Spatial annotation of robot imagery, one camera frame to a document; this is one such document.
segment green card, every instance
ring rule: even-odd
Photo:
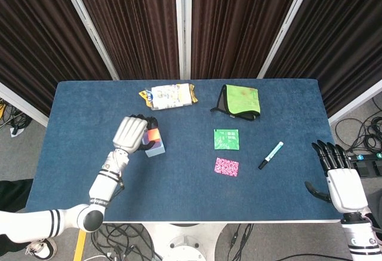
[[[215,149],[239,149],[239,130],[214,130]]]

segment green cloth bag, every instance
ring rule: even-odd
[[[210,111],[213,112],[215,110],[253,121],[256,116],[260,116],[258,91],[255,88],[223,85],[217,105]]]

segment metal frame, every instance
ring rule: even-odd
[[[93,22],[91,21],[91,18],[88,14],[88,11],[85,8],[84,3],[82,0],[71,0],[73,6],[76,8],[76,11],[81,18],[81,21],[83,22],[86,30],[88,31],[88,34],[93,41],[96,49],[98,50],[98,53],[100,54],[103,62],[105,63],[111,77],[113,80],[119,80],[119,76],[117,74],[117,71],[114,68],[114,65],[102,43],[102,40],[100,38],[100,35],[98,34],[96,28],[94,27]]]
[[[175,0],[180,79],[191,78],[192,0]]]
[[[2,83],[0,83],[0,97],[44,127],[48,125],[49,118],[47,116]]]
[[[292,24],[292,21],[294,17],[297,14],[298,9],[300,8],[301,4],[303,3],[304,0],[293,0],[291,7],[288,10],[288,14],[286,15],[284,22],[282,23],[282,26],[280,28],[280,31],[268,53],[267,58],[265,59],[265,62],[263,66],[260,69],[260,72],[257,75],[257,79],[262,79],[264,78],[266,72],[268,71],[268,68],[275,57],[281,42],[284,40],[285,35],[287,34],[290,25]]]
[[[341,119],[343,116],[351,112],[352,110],[356,109],[366,101],[370,100],[377,94],[382,92],[382,80],[377,82],[374,86],[366,90],[364,93],[359,95],[357,98],[352,100],[349,104],[347,104],[345,107],[340,109],[337,113],[335,113],[333,116],[329,118],[329,125],[332,125],[339,119]]]

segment orange object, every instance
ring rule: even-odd
[[[159,130],[157,128],[153,128],[152,130],[147,131],[147,135],[149,137],[149,141],[158,142],[161,140],[161,135],[159,134]]]

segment shoe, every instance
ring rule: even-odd
[[[26,247],[25,255],[35,256],[40,260],[50,260],[56,255],[57,246],[52,238],[36,240]]]

